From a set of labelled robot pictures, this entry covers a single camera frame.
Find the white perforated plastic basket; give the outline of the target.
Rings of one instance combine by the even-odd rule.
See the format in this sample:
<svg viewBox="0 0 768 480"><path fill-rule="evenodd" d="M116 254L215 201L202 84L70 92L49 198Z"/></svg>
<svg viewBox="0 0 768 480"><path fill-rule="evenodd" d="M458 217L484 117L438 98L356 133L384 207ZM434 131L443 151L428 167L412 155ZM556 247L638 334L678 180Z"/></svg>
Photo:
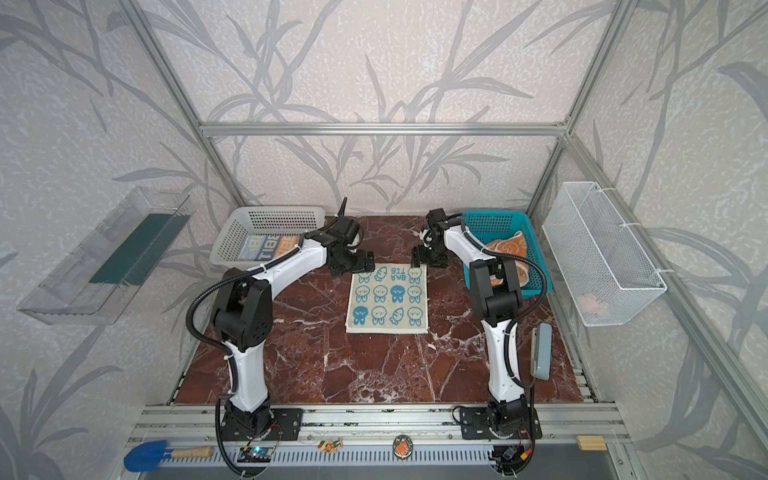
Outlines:
<svg viewBox="0 0 768 480"><path fill-rule="evenodd" d="M259 206L235 209L225 221L209 255L215 266L245 270L266 262L239 261L238 253L247 235L293 235L324 225L326 212L315 206Z"/></svg>

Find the orange patterned towel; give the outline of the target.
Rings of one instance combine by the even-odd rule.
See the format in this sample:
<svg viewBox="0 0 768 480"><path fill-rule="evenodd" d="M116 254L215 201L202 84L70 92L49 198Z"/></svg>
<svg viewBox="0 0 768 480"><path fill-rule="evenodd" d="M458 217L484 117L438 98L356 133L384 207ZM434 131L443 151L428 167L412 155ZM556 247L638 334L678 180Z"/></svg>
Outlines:
<svg viewBox="0 0 768 480"><path fill-rule="evenodd" d="M527 257L527 241L522 231L517 231L507 239L497 239L486 244L486 247L497 253L510 254L521 258ZM529 283L529 266L525 262L515 261L517 276L521 287Z"/></svg>

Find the striped rabbit print towel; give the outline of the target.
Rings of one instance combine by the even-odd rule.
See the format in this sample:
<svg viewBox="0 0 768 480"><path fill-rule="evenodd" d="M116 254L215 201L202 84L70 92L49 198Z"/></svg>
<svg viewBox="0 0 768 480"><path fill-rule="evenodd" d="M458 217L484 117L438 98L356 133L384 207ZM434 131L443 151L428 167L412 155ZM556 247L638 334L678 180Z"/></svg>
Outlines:
<svg viewBox="0 0 768 480"><path fill-rule="evenodd" d="M247 235L237 259L239 261L270 261L292 250L298 245L299 240L299 236L293 235Z"/></svg>

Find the light blue sponge block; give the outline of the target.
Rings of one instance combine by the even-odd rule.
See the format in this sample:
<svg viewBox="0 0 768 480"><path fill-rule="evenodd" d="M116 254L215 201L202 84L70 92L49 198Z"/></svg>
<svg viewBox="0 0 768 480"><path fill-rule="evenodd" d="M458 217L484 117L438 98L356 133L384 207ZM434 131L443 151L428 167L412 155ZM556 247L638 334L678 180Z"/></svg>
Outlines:
<svg viewBox="0 0 768 480"><path fill-rule="evenodd" d="M536 380L548 381L552 358L553 329L549 323L538 324L531 338L530 374Z"/></svg>

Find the small orange green sticker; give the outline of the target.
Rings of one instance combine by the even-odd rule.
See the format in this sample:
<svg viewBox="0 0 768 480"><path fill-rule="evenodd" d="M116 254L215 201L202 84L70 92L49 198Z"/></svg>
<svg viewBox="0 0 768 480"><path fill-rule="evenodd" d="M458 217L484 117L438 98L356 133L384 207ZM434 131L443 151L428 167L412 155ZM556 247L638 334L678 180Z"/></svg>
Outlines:
<svg viewBox="0 0 768 480"><path fill-rule="evenodd" d="M318 449L326 454L335 454L343 448L343 441L340 438L335 440L321 440L318 443Z"/></svg>

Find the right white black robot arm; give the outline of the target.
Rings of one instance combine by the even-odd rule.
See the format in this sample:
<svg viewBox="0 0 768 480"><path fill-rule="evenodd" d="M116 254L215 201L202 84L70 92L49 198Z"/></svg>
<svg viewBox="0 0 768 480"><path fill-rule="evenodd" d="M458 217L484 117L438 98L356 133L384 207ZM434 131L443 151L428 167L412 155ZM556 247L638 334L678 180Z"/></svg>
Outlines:
<svg viewBox="0 0 768 480"><path fill-rule="evenodd" d="M525 384L520 378L516 334L519 321L538 308L542 300L524 306L518 266L526 264L538 274L543 270L522 256L494 251L481 243L466 226L462 214L429 211L420 238L422 243L412 250L414 267L445 268L449 255L454 254L468 269L470 304L483 327L490 365L489 429L502 438L523 430L534 439L535 383Z"/></svg>

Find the round orange green badge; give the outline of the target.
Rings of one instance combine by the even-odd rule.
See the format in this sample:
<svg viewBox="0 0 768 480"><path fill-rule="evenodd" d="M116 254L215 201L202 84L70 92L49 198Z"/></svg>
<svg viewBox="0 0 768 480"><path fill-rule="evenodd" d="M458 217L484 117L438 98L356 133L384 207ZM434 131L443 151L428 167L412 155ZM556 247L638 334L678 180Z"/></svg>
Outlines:
<svg viewBox="0 0 768 480"><path fill-rule="evenodd" d="M398 435L393 440L392 450L397 459L407 460L412 457L414 452L413 441L408 435Z"/></svg>

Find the small wooden block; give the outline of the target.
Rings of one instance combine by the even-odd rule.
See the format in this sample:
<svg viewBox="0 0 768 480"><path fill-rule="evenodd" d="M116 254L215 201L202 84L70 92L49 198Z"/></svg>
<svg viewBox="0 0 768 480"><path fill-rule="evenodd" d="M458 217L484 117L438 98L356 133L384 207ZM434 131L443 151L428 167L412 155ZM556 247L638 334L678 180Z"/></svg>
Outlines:
<svg viewBox="0 0 768 480"><path fill-rule="evenodd" d="M605 452L608 450L607 442L603 436L579 435L576 437L576 441L582 451Z"/></svg>

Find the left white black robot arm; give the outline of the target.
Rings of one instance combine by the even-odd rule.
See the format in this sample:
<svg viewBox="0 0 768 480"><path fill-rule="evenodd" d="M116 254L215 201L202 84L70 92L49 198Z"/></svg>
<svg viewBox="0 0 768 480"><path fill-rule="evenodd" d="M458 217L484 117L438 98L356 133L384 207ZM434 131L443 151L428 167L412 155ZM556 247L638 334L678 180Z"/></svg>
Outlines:
<svg viewBox="0 0 768 480"><path fill-rule="evenodd" d="M211 323L224 347L230 373L224 422L243 435L262 436L273 423L265 380L264 348L274 323L273 300L304 275L326 267L332 275L371 273L374 254L361 250L360 224L337 215L300 237L288 252L246 270L226 272L216 290Z"/></svg>

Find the clear acrylic wall shelf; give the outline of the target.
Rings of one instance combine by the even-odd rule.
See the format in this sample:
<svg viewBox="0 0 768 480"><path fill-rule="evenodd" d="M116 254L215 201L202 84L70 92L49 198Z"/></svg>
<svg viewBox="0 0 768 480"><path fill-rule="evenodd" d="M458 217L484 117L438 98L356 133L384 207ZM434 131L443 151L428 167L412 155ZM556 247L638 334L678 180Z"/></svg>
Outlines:
<svg viewBox="0 0 768 480"><path fill-rule="evenodd" d="M193 213L188 194L133 189L17 310L47 325L114 324Z"/></svg>

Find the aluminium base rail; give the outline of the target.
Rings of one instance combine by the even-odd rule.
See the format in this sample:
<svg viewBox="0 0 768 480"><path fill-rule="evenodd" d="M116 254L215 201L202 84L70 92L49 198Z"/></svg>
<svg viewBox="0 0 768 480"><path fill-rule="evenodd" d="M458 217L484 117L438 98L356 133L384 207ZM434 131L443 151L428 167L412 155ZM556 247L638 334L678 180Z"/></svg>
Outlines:
<svg viewBox="0 0 768 480"><path fill-rule="evenodd" d="M432 466L488 465L496 445L535 441L538 452L555 445L580 450L579 435L603 436L609 453L630 440L618 408L610 403L544 403L537 408L536 437L523 430L511 437L493 434L480 405L452 407L442 404L332 405L290 408L279 406L277 420L265 436L254 440L223 425L221 441L215 437L211 406L147 407L129 436L127 446L166 440L170 448L212 446L207 459L168 459L162 468L214 467L227 460L237 464L239 449L275 446L270 463L239 464L245 467L314 466ZM414 444L411 458L399 460L392 450L396 436L408 435ZM318 449L321 440L343 441L335 454Z"/></svg>

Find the left green circuit board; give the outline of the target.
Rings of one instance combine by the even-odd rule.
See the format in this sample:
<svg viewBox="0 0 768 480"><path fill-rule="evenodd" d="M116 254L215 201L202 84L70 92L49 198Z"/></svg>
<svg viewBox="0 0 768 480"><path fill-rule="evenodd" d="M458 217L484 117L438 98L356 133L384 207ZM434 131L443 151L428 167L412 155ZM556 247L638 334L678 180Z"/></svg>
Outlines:
<svg viewBox="0 0 768 480"><path fill-rule="evenodd" d="M246 446L239 449L237 462L239 464L270 463L275 454L275 446Z"/></svg>

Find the blue toy shovel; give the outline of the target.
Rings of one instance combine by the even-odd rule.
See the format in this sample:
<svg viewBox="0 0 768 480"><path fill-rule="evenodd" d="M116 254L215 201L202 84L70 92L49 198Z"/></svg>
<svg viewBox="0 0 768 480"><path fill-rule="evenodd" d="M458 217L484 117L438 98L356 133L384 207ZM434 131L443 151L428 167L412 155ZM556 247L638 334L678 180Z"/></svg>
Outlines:
<svg viewBox="0 0 768 480"><path fill-rule="evenodd" d="M170 448L166 440L142 443L134 447L123 459L124 468L132 473L155 471L160 462L168 459L207 459L214 453L212 446L196 448Z"/></svg>

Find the bear print towel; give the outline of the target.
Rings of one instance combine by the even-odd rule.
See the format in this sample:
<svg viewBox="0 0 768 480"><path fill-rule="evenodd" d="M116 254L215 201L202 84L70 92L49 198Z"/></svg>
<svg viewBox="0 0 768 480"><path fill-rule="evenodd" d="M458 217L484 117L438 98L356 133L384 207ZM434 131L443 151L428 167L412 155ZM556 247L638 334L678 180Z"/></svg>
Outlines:
<svg viewBox="0 0 768 480"><path fill-rule="evenodd" d="M425 265L382 263L373 272L352 276L348 333L418 335L428 330Z"/></svg>

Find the teal perforated plastic basket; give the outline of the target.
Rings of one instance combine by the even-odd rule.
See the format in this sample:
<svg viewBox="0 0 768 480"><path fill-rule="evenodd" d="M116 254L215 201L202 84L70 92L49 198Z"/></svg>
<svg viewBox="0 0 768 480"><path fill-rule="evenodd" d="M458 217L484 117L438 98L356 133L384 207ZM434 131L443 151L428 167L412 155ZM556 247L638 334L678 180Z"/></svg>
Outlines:
<svg viewBox="0 0 768 480"><path fill-rule="evenodd" d="M500 249L503 253L525 257L538 265L544 277L526 263L520 263L528 271L528 276L520 275L520 285L524 299L533 298L551 291L552 282L545 257L535 236L529 217L511 210L470 210L465 211L465 225L472 235L489 249Z"/></svg>

